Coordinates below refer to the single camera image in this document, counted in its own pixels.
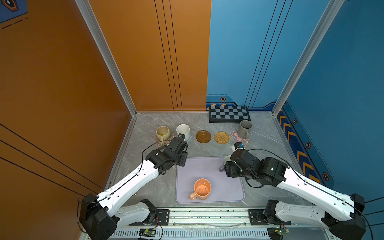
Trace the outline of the pink cherry blossom coaster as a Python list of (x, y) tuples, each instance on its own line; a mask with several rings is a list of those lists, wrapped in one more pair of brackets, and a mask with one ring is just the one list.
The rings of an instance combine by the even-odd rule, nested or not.
[(242, 139), (242, 138), (240, 138), (240, 137), (238, 136), (238, 133), (237, 133), (236, 130), (231, 132), (231, 136), (234, 138), (234, 140), (235, 140), (236, 142), (242, 142), (242, 143), (244, 143), (244, 144), (249, 144), (249, 143), (251, 142), (251, 139), (250, 139), (250, 138), (248, 138), (248, 139)]
[(161, 141), (161, 140), (158, 139), (158, 137), (155, 135), (156, 146), (157, 146), (157, 147), (161, 147), (161, 146), (164, 146), (164, 145), (168, 145), (174, 137), (175, 137), (175, 135), (174, 135), (174, 134), (171, 134), (171, 136), (170, 136), (166, 141)]

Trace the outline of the purple white ceramic mug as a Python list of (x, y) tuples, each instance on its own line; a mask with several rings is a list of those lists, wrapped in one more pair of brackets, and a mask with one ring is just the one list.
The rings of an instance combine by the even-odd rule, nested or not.
[(220, 172), (223, 172), (226, 170), (226, 162), (230, 162), (231, 161), (231, 155), (228, 155), (226, 156), (224, 159), (223, 159), (223, 165), (219, 168), (219, 171)]

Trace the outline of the yellow ceramic mug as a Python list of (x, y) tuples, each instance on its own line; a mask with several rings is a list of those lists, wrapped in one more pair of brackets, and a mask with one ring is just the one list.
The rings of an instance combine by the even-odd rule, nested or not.
[(156, 136), (161, 141), (166, 141), (171, 136), (171, 131), (166, 126), (160, 126), (156, 130)]

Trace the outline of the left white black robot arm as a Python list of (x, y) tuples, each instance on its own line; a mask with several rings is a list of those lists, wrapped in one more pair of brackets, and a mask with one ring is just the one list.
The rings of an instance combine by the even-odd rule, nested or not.
[(134, 171), (111, 188), (94, 196), (86, 195), (80, 202), (78, 221), (92, 240), (107, 240), (118, 227), (134, 223), (156, 222), (157, 208), (144, 199), (122, 210), (123, 204), (151, 180), (165, 174), (174, 165), (184, 166), (186, 149), (168, 146), (151, 151)]

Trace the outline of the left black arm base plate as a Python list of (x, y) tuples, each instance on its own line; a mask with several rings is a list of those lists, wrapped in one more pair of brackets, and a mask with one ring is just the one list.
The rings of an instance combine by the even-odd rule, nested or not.
[(167, 226), (170, 219), (170, 210), (168, 209), (157, 209), (155, 212), (151, 211), (149, 216), (139, 223), (130, 224), (130, 226), (155, 226), (160, 224), (161, 226)]

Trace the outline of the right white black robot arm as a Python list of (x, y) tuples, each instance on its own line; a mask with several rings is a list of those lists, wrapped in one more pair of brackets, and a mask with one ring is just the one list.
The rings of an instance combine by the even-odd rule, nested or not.
[(294, 170), (281, 157), (273, 155), (262, 160), (244, 148), (234, 150), (224, 160), (223, 171), (231, 178), (255, 180), (258, 186), (272, 186), (294, 193), (311, 203), (291, 205), (269, 200), (262, 220), (268, 225), (289, 225), (293, 222), (324, 228), (341, 240), (361, 240), (368, 221), (363, 215), (365, 199), (333, 191)]

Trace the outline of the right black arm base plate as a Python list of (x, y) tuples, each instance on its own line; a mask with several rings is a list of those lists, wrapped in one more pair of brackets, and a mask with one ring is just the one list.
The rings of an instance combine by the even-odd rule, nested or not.
[(273, 225), (273, 226), (290, 226), (291, 221), (284, 222), (280, 220), (276, 211), (274, 210), (261, 210), (261, 209), (250, 209), (248, 210), (249, 219), (252, 226), (261, 226), (261, 225)]

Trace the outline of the grey ceramic mug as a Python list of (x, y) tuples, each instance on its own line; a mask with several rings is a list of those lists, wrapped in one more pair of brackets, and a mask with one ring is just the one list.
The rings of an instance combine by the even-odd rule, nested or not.
[(249, 139), (251, 136), (250, 130), (252, 128), (252, 123), (248, 120), (243, 120), (240, 123), (238, 128), (238, 137), (241, 139)]

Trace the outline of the woven rattan round coaster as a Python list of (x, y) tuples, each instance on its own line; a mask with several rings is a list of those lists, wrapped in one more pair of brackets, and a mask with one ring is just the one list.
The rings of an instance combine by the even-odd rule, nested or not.
[(227, 144), (230, 140), (230, 136), (225, 132), (217, 132), (214, 139), (219, 144)]

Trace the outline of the grey woven round coaster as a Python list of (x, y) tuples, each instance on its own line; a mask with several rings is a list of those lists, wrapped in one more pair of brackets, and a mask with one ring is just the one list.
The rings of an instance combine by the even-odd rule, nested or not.
[(189, 143), (190, 141), (192, 140), (192, 136), (189, 136), (188, 138), (186, 138), (186, 142)]

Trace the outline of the brown wooden round coaster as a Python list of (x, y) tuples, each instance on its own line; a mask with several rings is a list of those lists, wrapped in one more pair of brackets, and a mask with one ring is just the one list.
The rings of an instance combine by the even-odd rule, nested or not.
[(206, 130), (201, 130), (201, 131), (198, 131), (197, 134), (196, 134), (196, 139), (199, 143), (208, 143), (212, 138), (212, 135), (210, 132), (206, 131)]

